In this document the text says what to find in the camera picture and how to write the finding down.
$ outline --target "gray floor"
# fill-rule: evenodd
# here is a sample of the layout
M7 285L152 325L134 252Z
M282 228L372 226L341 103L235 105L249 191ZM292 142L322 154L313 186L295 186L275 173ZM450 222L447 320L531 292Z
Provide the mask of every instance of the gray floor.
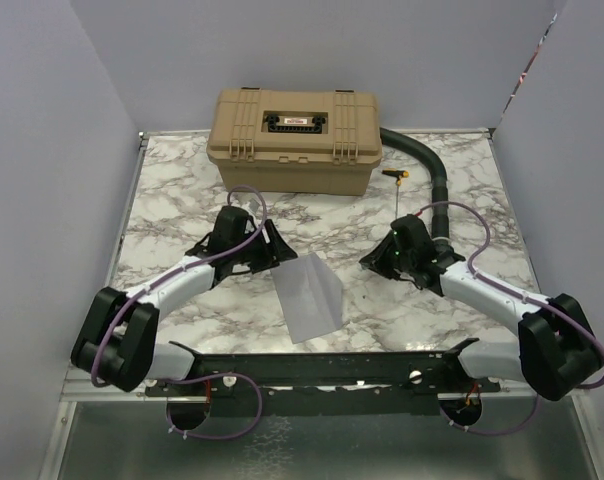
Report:
M478 425L514 425L530 406L530 398L485 399ZM161 402L77 408L65 480L595 478L570 399L545 403L529 428L499 438L455 431L439 417L382 415L267 417L239 440L185 441L167 433ZM242 421L208 427L228 432Z

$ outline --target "gray backdrop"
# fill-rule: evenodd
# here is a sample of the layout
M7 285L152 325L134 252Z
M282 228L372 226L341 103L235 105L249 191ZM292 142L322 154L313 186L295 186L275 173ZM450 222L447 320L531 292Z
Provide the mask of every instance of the gray backdrop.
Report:
M604 0L566 2L495 147L540 285L573 293L604 342Z
M136 145L68 2L0 2L0 479L37 477Z
M220 89L238 86L374 91L388 127L495 127L554 11L553 0L71 3L144 130L209 128Z

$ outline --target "red and white label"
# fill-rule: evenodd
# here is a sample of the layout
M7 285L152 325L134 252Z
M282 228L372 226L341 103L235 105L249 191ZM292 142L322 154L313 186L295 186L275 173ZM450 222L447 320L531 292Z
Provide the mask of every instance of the red and white label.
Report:
M299 118L299 117L286 117L284 119L285 125L308 125L308 118Z

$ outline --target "toolbox lid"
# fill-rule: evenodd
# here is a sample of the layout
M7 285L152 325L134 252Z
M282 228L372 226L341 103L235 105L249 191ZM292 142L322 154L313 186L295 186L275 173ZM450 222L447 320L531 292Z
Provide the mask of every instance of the toolbox lid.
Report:
M223 90L207 153L215 163L332 163L371 168L382 158L371 93Z

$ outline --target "marble surface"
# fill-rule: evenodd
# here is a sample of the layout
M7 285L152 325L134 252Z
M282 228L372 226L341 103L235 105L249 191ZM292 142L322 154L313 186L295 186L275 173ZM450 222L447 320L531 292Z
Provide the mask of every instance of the marble surface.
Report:
M517 227L484 134L413 135L442 158L449 195L488 219L494 241L477 265L516 286L533 288ZM385 168L410 171L401 187L400 214L427 204L430 180L414 159L385 149L363 197L267 193L269 215L299 254L316 252L344 283L344 326L293 345L271 274L226 279L160 325L158 341L175 340L204 353L346 352L451 347L477 336L515 341L506 328L459 302L418 291L360 269L358 260L388 232L395 184ZM248 202L250 195L240 195ZM206 135L157 136L149 141L114 279L130 287L176 263L208 233L226 190L206 155ZM452 208L456 251L470 254L484 232L465 211Z

